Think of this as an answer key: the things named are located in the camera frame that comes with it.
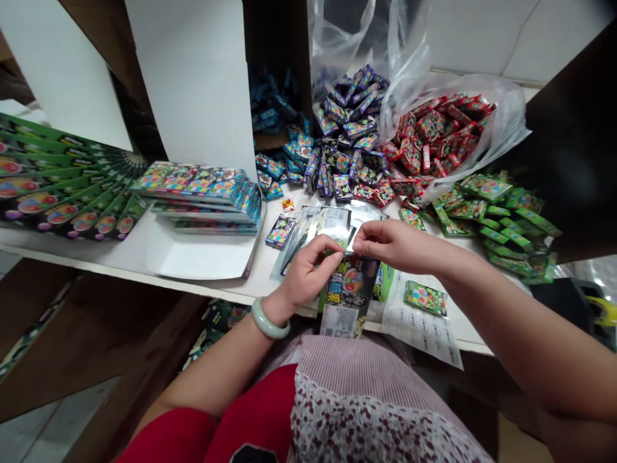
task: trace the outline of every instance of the woman's right hand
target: woman's right hand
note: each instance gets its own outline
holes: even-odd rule
[[[393,219],[362,224],[353,250],[407,273],[436,277],[447,276],[449,269],[473,256],[455,244]]]

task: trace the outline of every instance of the white plastic bag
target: white plastic bag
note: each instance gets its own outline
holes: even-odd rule
[[[495,103],[497,108],[490,115],[488,125],[482,132],[476,150],[451,175],[434,180],[429,185],[422,195],[423,204],[427,204],[447,193],[454,182],[486,167],[522,142],[531,133],[525,127],[526,104],[523,89],[502,77],[473,74],[449,78],[445,75],[436,75],[434,78],[429,78],[427,89],[422,93],[421,98],[413,104],[413,107],[418,107],[438,96],[458,92],[465,92],[470,96],[482,94],[491,103]],[[486,154],[476,164],[476,161],[484,152]]]
[[[429,72],[429,0],[307,0],[310,81],[321,103],[347,72],[365,63],[390,81],[379,118],[380,141],[392,139]]]

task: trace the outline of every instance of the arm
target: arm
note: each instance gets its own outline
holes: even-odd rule
[[[334,251],[319,265],[326,250]],[[283,327],[296,310],[314,299],[343,259],[344,249],[320,235],[296,254],[281,286],[262,302],[264,314]],[[262,364],[273,340],[247,315],[163,391],[138,424],[133,435],[174,408],[194,408],[221,417],[246,389]]]
[[[365,223],[353,248],[405,272],[435,275],[507,371],[547,411],[617,424],[617,356],[489,263],[392,220]]]

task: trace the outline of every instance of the green bracelet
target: green bracelet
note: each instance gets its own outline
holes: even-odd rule
[[[281,340],[286,335],[289,334],[289,329],[291,326],[289,325],[289,320],[283,328],[279,328],[275,326],[264,314],[264,310],[262,309],[262,300],[264,298],[256,298],[251,306],[251,313],[253,314],[253,319],[255,320],[255,324],[259,328],[259,330],[264,333],[268,338],[274,340]]]

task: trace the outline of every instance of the hand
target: hand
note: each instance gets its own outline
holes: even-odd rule
[[[353,250],[417,275],[443,276],[461,259],[471,256],[464,249],[398,220],[362,224]]]
[[[330,250],[323,261],[324,252]],[[302,306],[317,297],[343,260],[343,247],[328,235],[318,235],[298,251],[285,280],[262,302],[264,313],[275,325],[283,326]]]

